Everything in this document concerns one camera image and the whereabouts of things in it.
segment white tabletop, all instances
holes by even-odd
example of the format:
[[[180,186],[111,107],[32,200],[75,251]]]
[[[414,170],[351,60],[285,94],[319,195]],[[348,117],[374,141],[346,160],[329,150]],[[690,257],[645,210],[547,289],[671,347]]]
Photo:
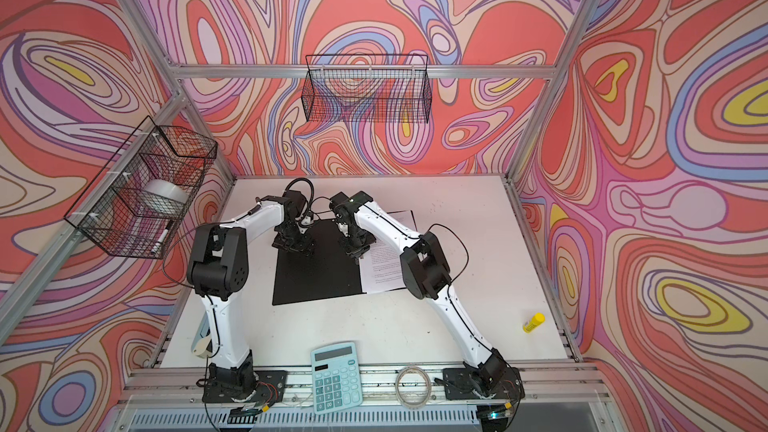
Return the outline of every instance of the white tabletop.
[[[254,206],[255,197],[281,196],[290,178],[239,179],[222,218]],[[363,190],[385,210],[413,210],[418,230],[434,222],[462,238],[471,260],[454,287],[478,329],[507,360],[565,359],[541,283],[497,176],[313,178],[315,197]],[[306,184],[294,188],[308,196]],[[315,212],[326,210],[318,200]],[[466,255],[446,230],[432,229],[455,276]],[[256,366],[308,365],[310,352],[333,342],[354,341],[361,364],[460,362],[462,356],[430,307],[407,290],[360,294],[298,304],[272,305],[277,249],[267,232],[248,247],[250,275],[242,293],[248,344]],[[534,313],[547,320],[526,334]],[[190,294],[161,367],[202,367],[190,352],[204,315]]]

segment colorful wallpaper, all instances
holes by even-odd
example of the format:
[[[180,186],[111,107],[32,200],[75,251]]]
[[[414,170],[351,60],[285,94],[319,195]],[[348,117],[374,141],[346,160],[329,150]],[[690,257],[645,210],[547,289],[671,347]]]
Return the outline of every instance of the colorful wallpaper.
[[[554,63],[580,0],[139,0],[178,63],[303,63],[423,51],[433,63]],[[455,81],[441,83],[444,98]]]
[[[461,79],[424,123],[306,122],[302,80],[185,86],[235,175],[504,173],[544,82]]]
[[[114,0],[2,0],[0,68],[5,293],[170,94]],[[223,190],[212,170],[187,230],[214,216]],[[177,278],[187,253],[185,244],[168,259]],[[153,262],[81,244],[0,347],[0,430],[96,430],[149,357],[178,292]]]
[[[768,0],[604,0],[515,175],[629,430],[768,430]]]

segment paper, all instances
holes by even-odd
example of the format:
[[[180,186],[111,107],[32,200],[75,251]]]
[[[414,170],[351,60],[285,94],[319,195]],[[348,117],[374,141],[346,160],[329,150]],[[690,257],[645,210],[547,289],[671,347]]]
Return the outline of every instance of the paper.
[[[411,230],[416,230],[413,212],[405,210],[391,212],[389,215]],[[360,285],[365,294],[404,288],[406,285],[402,283],[400,253],[376,240],[371,244],[371,249],[360,258]]]

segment black wire mesh basket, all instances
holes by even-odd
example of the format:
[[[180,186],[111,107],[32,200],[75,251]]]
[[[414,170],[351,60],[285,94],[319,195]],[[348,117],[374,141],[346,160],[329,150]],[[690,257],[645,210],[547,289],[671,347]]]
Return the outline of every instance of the black wire mesh basket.
[[[301,93],[306,120],[428,123],[428,62],[417,53],[308,55]]]
[[[64,219],[112,256],[163,258],[216,151],[216,141],[206,136],[155,125],[126,167],[110,172],[116,178],[82,219],[73,220],[74,204]]]

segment glue stick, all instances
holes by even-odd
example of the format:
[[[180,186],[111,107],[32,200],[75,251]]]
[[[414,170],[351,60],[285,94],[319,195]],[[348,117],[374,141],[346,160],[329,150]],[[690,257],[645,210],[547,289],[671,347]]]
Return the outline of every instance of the glue stick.
[[[537,312],[536,315],[531,317],[531,320],[528,322],[525,322],[525,325],[523,325],[523,330],[527,334],[528,332],[532,331],[539,325],[541,325],[544,322],[544,314],[541,312]]]

